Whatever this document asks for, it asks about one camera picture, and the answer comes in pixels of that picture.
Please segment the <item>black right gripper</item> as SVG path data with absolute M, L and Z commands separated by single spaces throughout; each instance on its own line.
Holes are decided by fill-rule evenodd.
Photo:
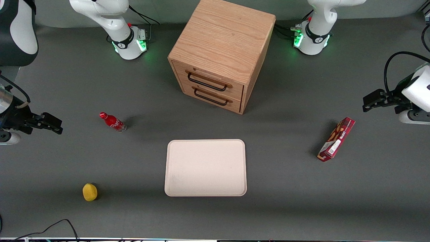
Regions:
M 12 104 L 1 114 L 2 130 L 15 130 L 30 135 L 34 128 L 40 130 L 49 130 L 58 135 L 62 134 L 62 120 L 48 112 L 41 114 L 40 122 L 34 119 L 34 113 L 29 106 L 18 109 L 17 106 L 23 104 L 23 101 L 14 97 Z

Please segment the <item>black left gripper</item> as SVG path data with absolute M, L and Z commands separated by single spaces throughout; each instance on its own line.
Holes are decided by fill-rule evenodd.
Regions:
M 377 89 L 363 98 L 363 112 L 368 112 L 379 107 L 388 107 L 390 103 L 396 106 L 394 110 L 398 115 L 403 111 L 409 112 L 413 110 L 413 112 L 416 112 L 417 106 L 402 94 L 402 91 L 412 83 L 412 79 L 413 75 L 408 75 L 392 90 L 389 90 L 388 81 L 386 81 L 386 92 L 389 95 L 388 102 L 386 101 L 387 96 L 385 91 L 383 89 Z

